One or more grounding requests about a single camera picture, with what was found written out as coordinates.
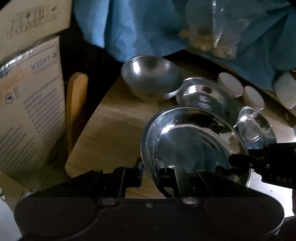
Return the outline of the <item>large shiny steel plate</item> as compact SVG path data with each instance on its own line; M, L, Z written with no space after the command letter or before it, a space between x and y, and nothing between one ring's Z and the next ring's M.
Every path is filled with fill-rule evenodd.
M183 168L192 177L197 170L231 169L232 154L248 154L243 139L217 115L192 107L173 106L159 111L142 134L140 153L147 175L166 198L171 187L161 183L167 166Z

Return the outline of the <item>white bowl red rim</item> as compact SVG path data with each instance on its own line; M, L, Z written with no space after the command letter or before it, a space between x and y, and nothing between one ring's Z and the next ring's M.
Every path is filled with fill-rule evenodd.
M251 86L244 87L243 100L247 106L251 106L256 110L263 110L265 108L262 96Z
M221 72L218 75L217 81L233 98L241 97L244 93L244 87L241 82L229 73Z

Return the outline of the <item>steel plate with sticker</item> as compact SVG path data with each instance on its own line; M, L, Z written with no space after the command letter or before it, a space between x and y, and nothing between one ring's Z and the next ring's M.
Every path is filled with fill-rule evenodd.
M221 85L202 77L190 77L176 95L178 105L209 111L230 125L236 124L239 109L235 100Z

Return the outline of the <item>matte steel bowl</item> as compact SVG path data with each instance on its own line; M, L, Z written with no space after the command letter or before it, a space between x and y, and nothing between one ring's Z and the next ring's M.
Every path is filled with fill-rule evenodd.
M137 98L162 102L174 97L183 84L180 68L162 57L137 56L126 61L121 77Z

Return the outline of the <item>wooden chair back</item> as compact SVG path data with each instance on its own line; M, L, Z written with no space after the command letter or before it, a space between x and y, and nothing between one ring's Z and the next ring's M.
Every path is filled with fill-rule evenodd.
M88 76L81 72L74 73L68 81L65 109L68 155L71 154L75 145L72 140L73 124L86 102L87 85Z

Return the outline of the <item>printed cardboard box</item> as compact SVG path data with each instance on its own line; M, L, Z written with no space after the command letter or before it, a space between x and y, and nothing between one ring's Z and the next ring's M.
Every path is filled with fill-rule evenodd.
M50 155L64 133L59 37L51 37L1 66L1 171L31 191L53 184Z

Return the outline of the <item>blue cloth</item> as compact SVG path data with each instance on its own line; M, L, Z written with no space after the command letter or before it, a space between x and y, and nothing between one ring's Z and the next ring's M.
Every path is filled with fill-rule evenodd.
M73 14L84 39L117 61L166 56L189 49L179 36L187 28L188 1L74 1ZM194 53L228 67L254 85L272 90L279 71L295 69L295 1L243 1L252 22L241 33L233 60Z

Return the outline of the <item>clear bag of snacks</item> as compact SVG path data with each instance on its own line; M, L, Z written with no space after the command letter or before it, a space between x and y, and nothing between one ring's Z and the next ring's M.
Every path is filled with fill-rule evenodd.
M187 28L179 36L190 48L228 60L236 58L240 35L252 22L243 1L188 1L185 16Z

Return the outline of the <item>upper cardboard box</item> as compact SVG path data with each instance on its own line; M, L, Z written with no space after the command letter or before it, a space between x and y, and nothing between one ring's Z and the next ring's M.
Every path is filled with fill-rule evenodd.
M1 62L69 28L72 1L1 1Z

